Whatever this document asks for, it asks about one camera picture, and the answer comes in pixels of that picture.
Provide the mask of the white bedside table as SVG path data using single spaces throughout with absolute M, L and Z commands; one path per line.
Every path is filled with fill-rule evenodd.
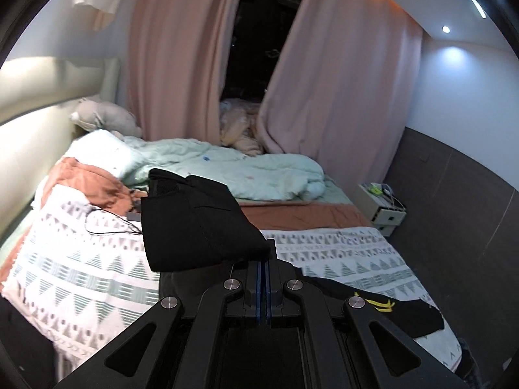
M 372 183 L 359 184 L 351 200 L 361 213 L 384 237 L 389 237 L 399 227 L 406 216 L 406 208 L 394 195 L 389 184 L 382 186 L 383 194 L 374 195 L 367 191 Z

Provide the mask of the crumpled peach blanket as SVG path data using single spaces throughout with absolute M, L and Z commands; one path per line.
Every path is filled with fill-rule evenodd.
M 220 142 L 246 156 L 262 155 L 257 138 L 256 120 L 260 104 L 243 99 L 225 99 L 220 103 Z

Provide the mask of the left pink curtain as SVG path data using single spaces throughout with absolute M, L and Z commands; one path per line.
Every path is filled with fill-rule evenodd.
M 137 0 L 129 108 L 148 141 L 220 142 L 219 103 L 239 0 Z

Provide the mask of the cream padded headboard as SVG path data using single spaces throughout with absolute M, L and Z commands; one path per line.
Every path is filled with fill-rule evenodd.
M 80 99 L 115 101 L 117 58 L 20 57 L 1 66 L 1 234 L 26 211 L 47 171 L 78 135 Z

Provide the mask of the pink curtain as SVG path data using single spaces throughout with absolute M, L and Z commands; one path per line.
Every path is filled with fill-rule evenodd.
M 148 141 L 220 142 L 219 103 L 239 0 L 137 0 L 129 108 Z
M 347 194 L 381 182 L 418 78 L 423 31 L 393 0 L 302 0 L 258 116 L 271 153 L 315 160 Z

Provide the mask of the green item on bedside table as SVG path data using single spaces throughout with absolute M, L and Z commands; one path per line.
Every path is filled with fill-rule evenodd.
M 372 183 L 367 187 L 367 191 L 374 195 L 382 195 L 382 186 L 378 183 Z

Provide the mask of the mint green duvet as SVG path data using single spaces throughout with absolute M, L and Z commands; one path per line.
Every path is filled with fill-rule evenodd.
M 325 173 L 307 156 L 247 156 L 195 139 L 144 141 L 98 130 L 73 141 L 64 155 L 110 172 L 127 187 L 147 186 L 150 171 L 160 169 L 223 183 L 245 200 L 310 201 L 325 192 Z

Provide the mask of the grey pillow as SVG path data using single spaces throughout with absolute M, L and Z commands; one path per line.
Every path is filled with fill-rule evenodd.
M 116 132 L 122 136 L 142 137 L 142 129 L 135 116 L 127 109 L 110 102 L 81 99 L 69 120 L 91 133 L 96 130 Z

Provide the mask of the rust orange cloth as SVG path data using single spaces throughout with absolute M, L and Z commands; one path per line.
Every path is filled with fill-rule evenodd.
M 44 207 L 57 184 L 82 192 L 91 205 L 118 215 L 136 212 L 141 198 L 148 196 L 147 192 L 130 190 L 110 172 L 72 157 L 64 157 L 49 171 L 40 207 Z

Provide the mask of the right pink curtain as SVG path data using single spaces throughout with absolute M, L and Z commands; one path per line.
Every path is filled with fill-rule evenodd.
M 347 194 L 381 182 L 418 78 L 423 31 L 393 0 L 302 0 L 258 116 L 271 153 L 315 160 Z

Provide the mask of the large black shirt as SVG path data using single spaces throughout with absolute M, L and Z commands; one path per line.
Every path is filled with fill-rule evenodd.
M 142 232 L 151 270 L 161 273 L 161 297 L 197 299 L 196 307 L 200 294 L 229 276 L 231 264 L 275 258 L 224 184 L 158 169 L 151 170 L 150 178 L 150 193 L 142 199 Z M 173 283 L 182 274 L 186 283 Z M 398 301 L 335 280 L 305 277 L 329 297 L 364 297 L 412 338 L 444 329 L 441 313 L 426 301 Z

